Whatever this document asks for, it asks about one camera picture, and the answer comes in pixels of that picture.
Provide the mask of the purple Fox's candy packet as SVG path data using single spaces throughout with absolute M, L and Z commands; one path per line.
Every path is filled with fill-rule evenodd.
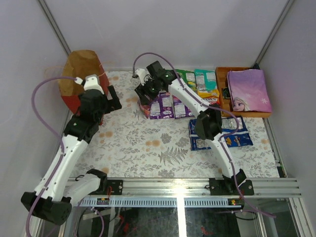
M 176 96 L 172 96 L 172 98 L 175 119 L 188 118 L 194 116 L 192 111 L 187 106 L 185 106 L 185 104 L 182 103 Z

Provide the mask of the green snack packet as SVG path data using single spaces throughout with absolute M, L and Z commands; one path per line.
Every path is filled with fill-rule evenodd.
M 193 71 L 176 69 L 176 72 L 183 79 L 185 84 L 192 90 L 197 89 L 196 77 Z

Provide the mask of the red brown paper bag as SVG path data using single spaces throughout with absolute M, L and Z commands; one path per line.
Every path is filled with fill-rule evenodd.
M 108 94 L 110 82 L 96 52 L 92 50 L 72 51 L 63 66 L 62 76 L 85 79 L 90 75 L 99 77 L 100 86 L 105 94 Z M 59 79 L 58 86 L 62 100 L 69 110 L 75 113 L 80 106 L 79 95 L 83 92 L 83 86 L 70 79 Z

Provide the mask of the Fox's candy bag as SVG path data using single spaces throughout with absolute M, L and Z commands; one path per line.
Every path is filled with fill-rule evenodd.
M 218 89 L 213 89 L 213 90 L 198 89 L 197 94 L 199 97 L 209 102 L 210 105 L 220 105 L 220 100 L 219 100 L 220 94 L 219 94 Z

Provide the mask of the teal snack packet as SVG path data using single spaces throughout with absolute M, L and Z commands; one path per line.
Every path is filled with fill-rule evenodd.
M 195 69 L 194 70 L 197 89 L 214 90 L 217 89 L 215 71 Z

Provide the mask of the blue Doritos chip bag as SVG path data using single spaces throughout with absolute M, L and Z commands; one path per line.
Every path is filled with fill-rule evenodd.
M 225 137 L 226 144 L 231 147 L 252 146 L 253 142 L 250 138 L 248 129 L 241 116 L 237 116 L 239 123 L 238 131 L 232 135 Z M 207 143 L 197 136 L 195 132 L 196 119 L 189 120 L 189 138 L 191 142 L 191 151 L 209 150 L 211 149 Z M 224 134 L 232 133 L 236 128 L 236 121 L 232 117 L 222 119 L 222 131 Z

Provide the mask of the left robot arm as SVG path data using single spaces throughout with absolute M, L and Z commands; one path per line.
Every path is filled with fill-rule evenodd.
M 47 173 L 34 191 L 22 194 L 21 202 L 32 216 L 60 226 L 85 196 L 108 194 L 107 174 L 97 169 L 90 169 L 74 185 L 66 186 L 77 160 L 99 130 L 103 115 L 122 108 L 114 87 L 108 86 L 108 90 L 111 99 L 98 89 L 79 95 L 79 114 L 66 125 L 62 144 Z

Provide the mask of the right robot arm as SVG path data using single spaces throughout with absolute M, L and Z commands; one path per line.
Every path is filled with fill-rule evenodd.
M 204 140 L 212 151 L 220 158 L 225 189 L 231 195 L 238 194 L 246 181 L 246 175 L 242 169 L 234 166 L 233 156 L 226 144 L 225 137 L 228 134 L 222 132 L 222 109 L 211 106 L 190 89 L 175 69 L 164 69 L 159 61 L 150 64 L 146 69 L 135 69 L 133 65 L 133 77 L 140 80 L 135 92 L 139 96 L 142 105 L 148 105 L 161 91 L 166 91 L 177 97 L 191 110 L 196 118 L 195 132 Z

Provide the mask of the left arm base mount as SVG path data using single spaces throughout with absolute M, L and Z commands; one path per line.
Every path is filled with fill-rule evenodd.
M 122 195 L 123 180 L 110 179 L 107 180 L 105 187 L 99 188 L 96 191 L 90 192 L 89 195 L 110 195 L 119 196 Z

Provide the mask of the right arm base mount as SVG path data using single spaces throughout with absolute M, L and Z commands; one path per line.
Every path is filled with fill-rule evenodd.
M 210 191 L 212 196 L 237 196 L 240 193 L 244 196 L 253 196 L 253 184 L 248 180 L 243 170 L 236 174 L 237 186 L 235 184 L 234 176 L 228 178 L 223 176 L 222 179 L 209 178 L 209 184 L 204 188 Z

